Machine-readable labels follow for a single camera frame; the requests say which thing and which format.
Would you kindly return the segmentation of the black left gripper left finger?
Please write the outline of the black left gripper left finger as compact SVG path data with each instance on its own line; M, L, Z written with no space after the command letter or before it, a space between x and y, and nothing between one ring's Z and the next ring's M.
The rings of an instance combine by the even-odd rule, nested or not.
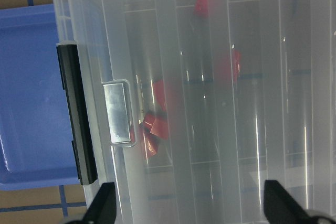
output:
M83 215L65 217L61 223L115 223L117 198L114 182L103 183Z

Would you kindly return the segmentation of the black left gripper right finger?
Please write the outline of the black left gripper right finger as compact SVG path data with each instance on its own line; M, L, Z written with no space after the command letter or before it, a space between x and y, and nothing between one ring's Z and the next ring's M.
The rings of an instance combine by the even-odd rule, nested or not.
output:
M263 209L269 223L335 223L327 214L304 210L277 180L264 183Z

